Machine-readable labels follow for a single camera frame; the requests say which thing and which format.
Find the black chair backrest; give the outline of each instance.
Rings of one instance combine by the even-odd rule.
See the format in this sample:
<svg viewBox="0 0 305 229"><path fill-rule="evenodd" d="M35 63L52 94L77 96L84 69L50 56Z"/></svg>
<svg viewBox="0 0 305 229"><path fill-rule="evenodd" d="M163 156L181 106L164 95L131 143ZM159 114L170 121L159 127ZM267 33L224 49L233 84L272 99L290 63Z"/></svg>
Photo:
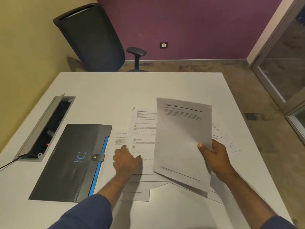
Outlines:
<svg viewBox="0 0 305 229"><path fill-rule="evenodd" d="M123 46L100 4L76 8L53 22L87 71L115 72L124 64Z"/></svg>

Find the electrical outlet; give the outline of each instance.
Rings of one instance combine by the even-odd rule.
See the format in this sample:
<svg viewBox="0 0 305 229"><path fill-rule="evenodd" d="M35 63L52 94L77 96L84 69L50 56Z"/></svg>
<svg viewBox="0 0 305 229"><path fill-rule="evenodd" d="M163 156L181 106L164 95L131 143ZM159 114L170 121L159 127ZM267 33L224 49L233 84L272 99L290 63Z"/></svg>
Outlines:
<svg viewBox="0 0 305 229"><path fill-rule="evenodd" d="M161 49L167 49L168 48L168 42L160 42L160 48Z"/></svg>

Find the hand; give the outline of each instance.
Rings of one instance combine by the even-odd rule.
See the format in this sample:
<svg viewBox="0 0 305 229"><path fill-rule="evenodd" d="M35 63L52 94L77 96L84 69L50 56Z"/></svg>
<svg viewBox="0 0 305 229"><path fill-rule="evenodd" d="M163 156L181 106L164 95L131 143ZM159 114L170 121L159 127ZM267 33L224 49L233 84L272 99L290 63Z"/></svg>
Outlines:
<svg viewBox="0 0 305 229"><path fill-rule="evenodd" d="M225 182L228 177L235 175L236 171L230 163L226 147L214 139L212 145L212 151L201 143L198 144L198 149L219 180Z"/></svg>
<svg viewBox="0 0 305 229"><path fill-rule="evenodd" d="M117 174L132 176L142 161L140 155L134 158L127 150L126 145L123 145L121 149L116 149L114 154L113 166Z"/></svg>

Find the stack of papers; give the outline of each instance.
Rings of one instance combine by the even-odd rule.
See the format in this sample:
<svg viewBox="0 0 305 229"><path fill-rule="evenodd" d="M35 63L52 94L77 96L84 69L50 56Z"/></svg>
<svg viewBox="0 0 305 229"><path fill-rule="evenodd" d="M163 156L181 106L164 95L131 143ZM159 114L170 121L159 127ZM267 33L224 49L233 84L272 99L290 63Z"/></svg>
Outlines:
<svg viewBox="0 0 305 229"><path fill-rule="evenodd" d="M227 147L228 153L239 149L219 123L211 122L211 110L209 105L163 98L157 98L157 110L134 108L128 129L112 129L100 175L107 173L109 180L103 178L100 185L116 174L114 151L127 145L134 157L141 155L142 165L120 200L149 201L150 189L172 183L222 204L210 186L211 175L197 144L211 150L214 138Z"/></svg>

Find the blue sleeve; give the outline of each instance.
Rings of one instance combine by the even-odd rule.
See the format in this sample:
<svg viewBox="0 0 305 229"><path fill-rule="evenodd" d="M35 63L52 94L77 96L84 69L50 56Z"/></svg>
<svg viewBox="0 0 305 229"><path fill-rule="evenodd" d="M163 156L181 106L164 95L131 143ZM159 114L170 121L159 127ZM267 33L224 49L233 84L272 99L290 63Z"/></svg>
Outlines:
<svg viewBox="0 0 305 229"><path fill-rule="evenodd" d="M293 224L280 216L273 216L268 219L261 229L297 229Z"/></svg>
<svg viewBox="0 0 305 229"><path fill-rule="evenodd" d="M94 194L64 213L49 229L109 229L112 224L108 199Z"/></svg>

